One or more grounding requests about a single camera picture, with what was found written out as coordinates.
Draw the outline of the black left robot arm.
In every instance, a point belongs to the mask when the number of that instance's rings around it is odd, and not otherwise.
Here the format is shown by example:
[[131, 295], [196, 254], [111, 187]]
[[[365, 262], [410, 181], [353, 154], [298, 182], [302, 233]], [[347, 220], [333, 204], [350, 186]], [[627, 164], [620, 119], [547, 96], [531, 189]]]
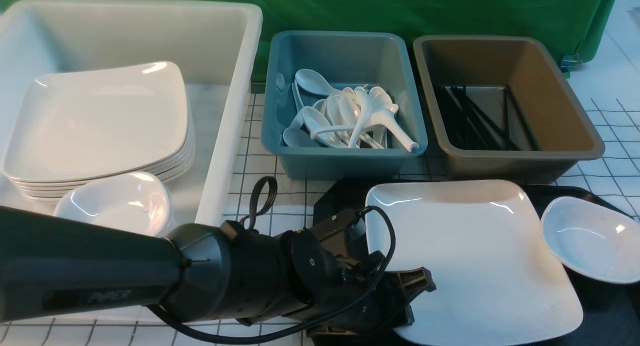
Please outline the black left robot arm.
[[426, 268], [387, 271], [396, 244], [374, 206], [276, 236], [225, 221], [167, 237], [2, 207], [1, 320], [144, 306], [207, 343], [369, 336], [411, 325], [437, 288]]

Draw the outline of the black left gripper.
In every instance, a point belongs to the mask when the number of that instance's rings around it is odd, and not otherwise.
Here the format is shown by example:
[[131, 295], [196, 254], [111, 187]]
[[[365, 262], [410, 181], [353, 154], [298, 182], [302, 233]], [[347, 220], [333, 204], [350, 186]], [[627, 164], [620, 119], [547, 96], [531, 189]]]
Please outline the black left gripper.
[[[388, 252], [350, 254], [350, 231], [368, 211], [345, 209], [288, 242], [296, 301], [295, 309], [283, 316], [303, 323], [307, 337], [373, 336], [412, 324], [412, 311], [401, 302], [409, 305], [422, 293], [437, 290], [425, 267], [388, 271], [393, 246]], [[316, 318], [324, 321], [311, 327]]]

